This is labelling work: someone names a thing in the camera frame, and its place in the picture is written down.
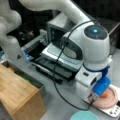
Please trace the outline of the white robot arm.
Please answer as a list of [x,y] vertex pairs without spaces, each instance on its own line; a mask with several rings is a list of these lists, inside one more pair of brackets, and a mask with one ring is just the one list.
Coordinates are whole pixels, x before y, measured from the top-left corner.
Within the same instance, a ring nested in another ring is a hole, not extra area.
[[[76,26],[64,36],[64,42],[78,46],[83,54],[83,64],[76,75],[76,91],[86,99],[98,82],[103,79],[102,70],[109,65],[109,36],[107,30],[92,22],[71,0],[19,0],[32,11],[58,10]],[[0,47],[5,58],[20,65],[26,58],[17,39],[8,33],[21,25],[20,14],[12,10],[8,0],[0,0]]]

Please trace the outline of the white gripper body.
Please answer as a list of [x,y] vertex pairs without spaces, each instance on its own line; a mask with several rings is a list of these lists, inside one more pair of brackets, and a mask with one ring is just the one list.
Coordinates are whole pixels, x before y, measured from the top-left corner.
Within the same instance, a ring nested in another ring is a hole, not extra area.
[[101,72],[91,72],[81,68],[75,76],[76,92],[81,99],[87,99],[93,87],[102,77]]

